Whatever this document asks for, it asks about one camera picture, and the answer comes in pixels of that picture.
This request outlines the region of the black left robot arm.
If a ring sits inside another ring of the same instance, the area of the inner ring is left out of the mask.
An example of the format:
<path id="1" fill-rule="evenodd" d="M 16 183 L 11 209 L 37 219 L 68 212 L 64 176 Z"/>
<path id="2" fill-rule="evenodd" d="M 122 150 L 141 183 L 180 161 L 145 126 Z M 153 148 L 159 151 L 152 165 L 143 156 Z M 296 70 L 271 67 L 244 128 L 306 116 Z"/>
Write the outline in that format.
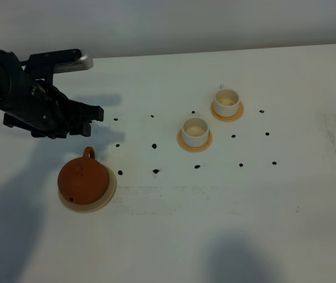
<path id="1" fill-rule="evenodd" d="M 92 66 L 91 57 L 79 49 L 32 54 L 26 61 L 0 50 L 3 124 L 29 131 L 34 138 L 90 136 L 91 122 L 103 121 L 104 110 L 70 100 L 53 85 L 53 76 Z"/>

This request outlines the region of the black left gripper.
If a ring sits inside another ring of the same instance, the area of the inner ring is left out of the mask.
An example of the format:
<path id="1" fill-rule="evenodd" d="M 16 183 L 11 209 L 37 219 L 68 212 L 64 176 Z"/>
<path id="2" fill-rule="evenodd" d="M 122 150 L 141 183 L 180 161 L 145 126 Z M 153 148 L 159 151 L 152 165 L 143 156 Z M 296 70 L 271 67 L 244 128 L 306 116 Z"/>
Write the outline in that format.
<path id="1" fill-rule="evenodd" d="M 4 100 L 4 125 L 19 127 L 33 137 L 91 136 L 91 121 L 103 121 L 104 110 L 68 99 L 53 86 L 55 67 L 71 62 L 69 52 L 33 54 L 20 62 L 12 52 L 2 55 L 11 76 L 11 93 Z"/>

